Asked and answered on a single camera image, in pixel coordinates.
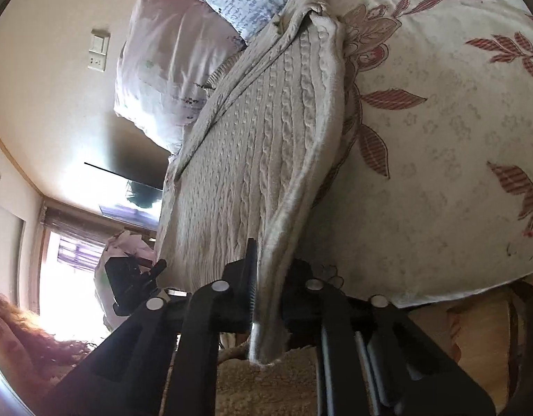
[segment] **wooden molding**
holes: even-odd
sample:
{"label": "wooden molding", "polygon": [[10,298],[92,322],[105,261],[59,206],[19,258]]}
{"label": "wooden molding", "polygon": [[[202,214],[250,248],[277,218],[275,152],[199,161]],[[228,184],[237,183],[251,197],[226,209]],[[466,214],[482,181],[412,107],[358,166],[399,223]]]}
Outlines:
{"label": "wooden molding", "polygon": [[26,172],[21,168],[21,166],[16,162],[16,159],[13,158],[13,156],[10,154],[9,149],[5,146],[5,144],[2,142],[2,139],[0,138],[0,149],[3,155],[11,162],[11,164],[14,166],[14,168],[20,173],[23,179],[26,180],[26,182],[32,186],[32,188],[37,192],[41,197],[45,197],[44,194],[39,190],[39,188],[35,185],[35,183],[30,180],[29,176],[26,175]]}

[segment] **person's hair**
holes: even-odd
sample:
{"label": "person's hair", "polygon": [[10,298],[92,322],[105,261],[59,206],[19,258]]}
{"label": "person's hair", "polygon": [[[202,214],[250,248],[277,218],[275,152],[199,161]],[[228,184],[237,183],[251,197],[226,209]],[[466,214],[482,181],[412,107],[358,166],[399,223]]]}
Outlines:
{"label": "person's hair", "polygon": [[21,310],[1,296],[0,318],[24,346],[38,374],[46,366],[76,366],[94,347],[82,341],[57,341],[39,326],[36,314]]}

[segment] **electrical outlet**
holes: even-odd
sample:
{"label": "electrical outlet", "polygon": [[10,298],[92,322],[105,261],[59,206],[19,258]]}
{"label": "electrical outlet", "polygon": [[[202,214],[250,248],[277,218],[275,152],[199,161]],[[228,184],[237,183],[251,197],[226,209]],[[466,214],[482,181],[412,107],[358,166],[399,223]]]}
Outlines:
{"label": "electrical outlet", "polygon": [[107,62],[107,56],[94,51],[90,51],[89,62],[87,67],[89,69],[98,70],[99,72],[105,71],[105,65]]}

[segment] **bed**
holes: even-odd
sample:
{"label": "bed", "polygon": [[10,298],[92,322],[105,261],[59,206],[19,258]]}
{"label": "bed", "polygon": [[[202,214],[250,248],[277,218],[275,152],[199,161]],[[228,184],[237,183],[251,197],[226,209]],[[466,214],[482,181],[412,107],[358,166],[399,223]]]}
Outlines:
{"label": "bed", "polygon": [[294,257],[348,295],[400,306],[533,272],[523,0],[287,0],[260,32],[205,1],[248,47],[202,86],[168,168],[161,286],[195,291],[257,239],[251,354],[269,363]]}

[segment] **pink fabric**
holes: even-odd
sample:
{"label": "pink fabric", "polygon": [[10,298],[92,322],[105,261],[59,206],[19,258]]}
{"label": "pink fabric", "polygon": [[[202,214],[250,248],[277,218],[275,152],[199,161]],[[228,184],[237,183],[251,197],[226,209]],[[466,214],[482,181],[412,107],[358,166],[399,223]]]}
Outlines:
{"label": "pink fabric", "polygon": [[115,111],[176,154],[182,127],[207,101],[203,85],[244,45],[199,0],[138,0],[117,66]]}

